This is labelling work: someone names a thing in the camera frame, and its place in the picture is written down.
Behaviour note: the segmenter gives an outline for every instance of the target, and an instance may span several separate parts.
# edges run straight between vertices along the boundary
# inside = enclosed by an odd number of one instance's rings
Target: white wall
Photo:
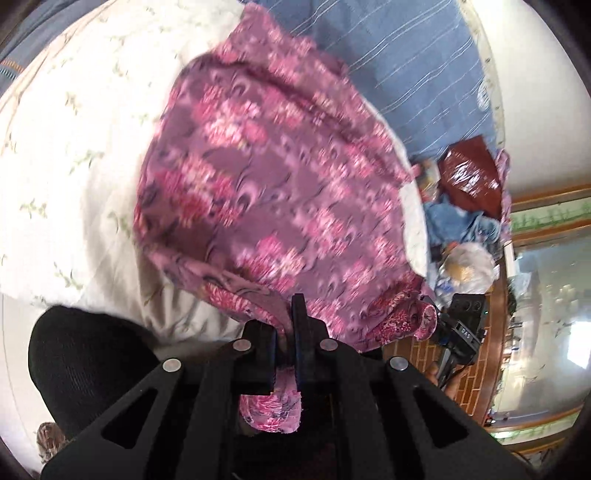
[[[472,0],[499,74],[513,194],[591,180],[591,99],[523,0]]]

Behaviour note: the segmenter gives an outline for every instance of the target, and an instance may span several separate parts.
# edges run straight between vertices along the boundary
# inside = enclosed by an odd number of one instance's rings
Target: plastic bag
[[[417,177],[417,185],[421,192],[421,200],[423,203],[435,202],[439,197],[439,180],[441,179],[437,163],[432,158],[428,158],[418,166],[420,174]]]
[[[531,273],[518,273],[515,277],[509,279],[515,298],[518,299],[527,293],[530,287]]]
[[[437,306],[450,306],[454,293],[486,293],[495,281],[495,261],[477,243],[456,246],[443,262],[435,287]]]
[[[439,162],[439,171],[439,185],[452,204],[467,212],[483,211],[487,217],[501,220],[499,173],[482,137],[452,145]]]

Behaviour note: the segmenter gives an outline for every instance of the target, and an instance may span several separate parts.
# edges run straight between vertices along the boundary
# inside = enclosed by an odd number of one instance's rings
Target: blanket
[[[237,322],[160,274],[131,226],[142,160],[175,78],[228,37],[242,10],[235,0],[110,0],[10,86],[0,99],[1,292],[120,316],[167,342],[240,334]],[[400,200],[405,254],[424,276],[414,182]]]

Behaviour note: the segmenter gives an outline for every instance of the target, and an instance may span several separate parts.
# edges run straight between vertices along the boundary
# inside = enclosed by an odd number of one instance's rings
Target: metal screw
[[[322,348],[322,350],[326,350],[327,352],[333,352],[338,347],[339,344],[336,340],[333,340],[332,338],[325,338],[320,342],[320,348]]]
[[[246,352],[247,350],[251,349],[252,343],[250,343],[250,340],[246,340],[245,338],[239,338],[234,342],[233,347],[234,350],[238,352]]]
[[[390,359],[390,366],[401,372],[402,370],[406,370],[408,368],[408,360],[406,360],[403,356],[393,356]]]
[[[181,361],[176,358],[169,358],[162,364],[162,368],[164,368],[165,372],[176,372],[181,368]]]

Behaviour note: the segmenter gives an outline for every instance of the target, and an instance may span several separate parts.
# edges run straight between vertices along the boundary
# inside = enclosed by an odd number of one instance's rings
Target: black camera
[[[437,316],[431,341],[444,348],[439,358],[438,386],[444,387],[458,365],[473,365],[486,336],[488,299],[482,294],[456,293],[452,304]]]

